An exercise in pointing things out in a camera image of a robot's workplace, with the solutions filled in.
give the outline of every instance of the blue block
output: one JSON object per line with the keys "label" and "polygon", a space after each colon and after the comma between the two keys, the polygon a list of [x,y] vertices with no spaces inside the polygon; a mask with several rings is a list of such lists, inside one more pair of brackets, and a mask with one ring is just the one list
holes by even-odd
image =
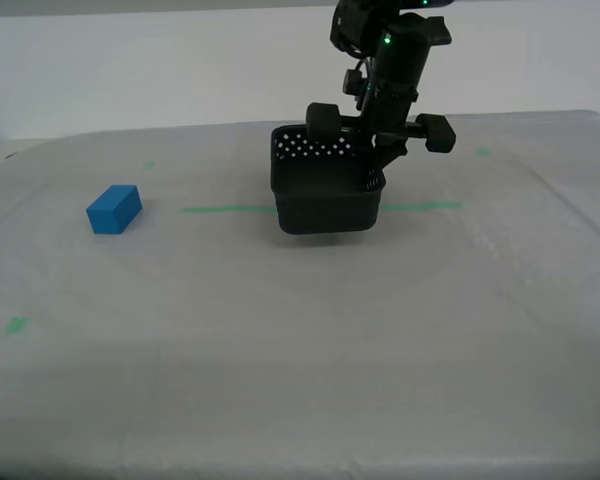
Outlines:
{"label": "blue block", "polygon": [[120,234],[142,210],[135,185],[112,185],[87,208],[93,233]]}

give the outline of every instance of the white table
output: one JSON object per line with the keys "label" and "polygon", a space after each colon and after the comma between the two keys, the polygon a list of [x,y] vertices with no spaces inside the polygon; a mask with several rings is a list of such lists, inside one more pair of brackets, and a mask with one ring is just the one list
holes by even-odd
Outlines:
{"label": "white table", "polygon": [[274,124],[4,162],[0,478],[600,479],[600,117],[451,122],[348,235],[278,229]]}

